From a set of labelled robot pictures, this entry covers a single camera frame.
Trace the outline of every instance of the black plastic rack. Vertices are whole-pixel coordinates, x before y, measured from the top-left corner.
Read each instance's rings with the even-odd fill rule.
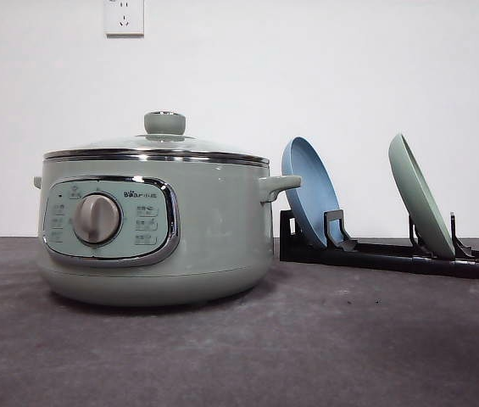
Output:
[[[291,220],[295,222],[292,233]],[[331,236],[329,224],[339,222],[344,240]],[[427,248],[420,233],[409,217],[410,245],[360,243],[352,239],[344,227],[342,209],[324,213],[327,247],[318,249],[308,245],[291,210],[281,211],[281,260],[321,265],[344,265],[377,270],[394,270],[406,273],[452,276],[479,279],[479,250],[465,246],[456,237],[455,216],[450,214],[454,259],[438,258]]]

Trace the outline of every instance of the dark surface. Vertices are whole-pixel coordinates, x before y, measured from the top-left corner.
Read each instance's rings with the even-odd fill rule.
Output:
[[[36,245],[0,238],[0,406],[479,406],[479,280],[276,261],[232,298],[111,309],[50,293]]]

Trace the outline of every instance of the control knob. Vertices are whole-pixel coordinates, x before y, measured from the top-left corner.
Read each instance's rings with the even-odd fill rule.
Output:
[[[84,197],[75,210],[73,229],[85,243],[107,242],[118,231],[120,210],[117,203],[101,193]]]

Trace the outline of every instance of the green plate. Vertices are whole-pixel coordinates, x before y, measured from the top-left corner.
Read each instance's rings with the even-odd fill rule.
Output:
[[[393,179],[426,246],[437,257],[455,259],[454,245],[448,228],[415,156],[402,134],[393,138],[388,155]]]

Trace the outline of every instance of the electrical outlet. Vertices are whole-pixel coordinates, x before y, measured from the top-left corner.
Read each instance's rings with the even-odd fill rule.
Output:
[[[103,0],[108,36],[142,36],[144,0]]]

